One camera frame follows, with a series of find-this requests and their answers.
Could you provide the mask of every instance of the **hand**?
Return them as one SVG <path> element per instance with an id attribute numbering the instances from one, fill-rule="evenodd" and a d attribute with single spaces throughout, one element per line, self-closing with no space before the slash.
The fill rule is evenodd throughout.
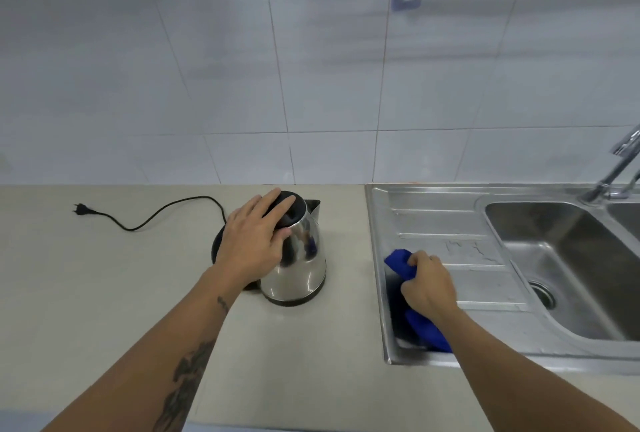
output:
<path id="1" fill-rule="evenodd" d="M 435 255 L 424 250 L 414 253 L 407 262 L 418 266 L 415 278 L 403 282 L 400 290 L 407 304 L 433 321 L 436 326 L 449 314 L 460 310 L 456 301 L 456 288 L 449 271 Z"/>
<path id="2" fill-rule="evenodd" d="M 227 219 L 215 267 L 233 273 L 243 287 L 267 275 L 282 258 L 282 243 L 291 230 L 273 231 L 296 197 L 290 196 L 265 215 L 279 194 L 280 188 L 275 188 L 263 197 L 256 195 Z"/>

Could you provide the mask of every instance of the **kettle base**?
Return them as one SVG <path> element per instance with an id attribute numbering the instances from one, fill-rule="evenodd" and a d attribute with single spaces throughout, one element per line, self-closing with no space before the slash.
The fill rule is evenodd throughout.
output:
<path id="1" fill-rule="evenodd" d="M 294 307 L 294 306 L 299 306 L 301 304 L 304 304 L 305 302 L 309 302 L 311 299 L 313 299 L 314 297 L 317 296 L 318 292 L 320 292 L 320 289 L 323 288 L 324 286 L 324 281 L 326 280 L 326 274 L 324 275 L 324 279 L 322 280 L 322 282 L 320 282 L 320 285 L 318 285 L 316 287 L 316 290 L 311 292 L 310 294 L 304 296 L 301 299 L 293 299 L 292 301 L 278 301 L 277 299 L 272 299 L 270 297 L 267 297 L 266 295 L 263 294 L 263 296 L 269 301 L 274 303 L 275 305 L 278 306 L 282 306 L 282 307 Z"/>

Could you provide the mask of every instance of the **faucet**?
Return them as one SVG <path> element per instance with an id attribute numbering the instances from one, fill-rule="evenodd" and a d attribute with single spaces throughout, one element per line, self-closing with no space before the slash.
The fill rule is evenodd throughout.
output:
<path id="1" fill-rule="evenodd" d="M 581 202 L 596 204 L 601 199 L 626 200 L 629 197 L 636 182 L 640 179 L 640 170 L 636 172 L 629 184 L 622 188 L 622 190 L 617 192 L 612 191 L 611 185 L 629 163 L 634 160 L 638 153 L 640 153 L 640 124 L 620 139 L 620 141 L 612 147 L 611 153 L 620 156 L 622 159 L 592 190 L 589 190 L 578 198 Z"/>

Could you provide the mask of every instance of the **forearm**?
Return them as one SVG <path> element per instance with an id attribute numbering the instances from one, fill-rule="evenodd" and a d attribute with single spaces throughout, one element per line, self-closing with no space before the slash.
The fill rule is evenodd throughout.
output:
<path id="1" fill-rule="evenodd" d="M 637 432 L 619 414 L 506 346 L 463 311 L 436 325 L 494 430 Z"/>
<path id="2" fill-rule="evenodd" d="M 184 299 L 44 430 L 181 430 L 218 332 L 241 290 L 231 273 L 208 269 Z"/>

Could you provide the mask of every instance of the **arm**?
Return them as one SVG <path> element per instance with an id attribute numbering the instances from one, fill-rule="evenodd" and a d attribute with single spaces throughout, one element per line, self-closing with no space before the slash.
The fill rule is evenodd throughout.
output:
<path id="1" fill-rule="evenodd" d="M 216 264 L 43 432 L 182 430 L 229 308 L 282 258 L 290 230 L 273 230 L 295 198 L 263 217 L 278 194 L 256 196 L 229 215 Z"/>
<path id="2" fill-rule="evenodd" d="M 612 409 L 520 355 L 458 308 L 440 259 L 414 253 L 415 279 L 404 282 L 407 303 L 449 341 L 478 402 L 496 432 L 638 432 Z"/>

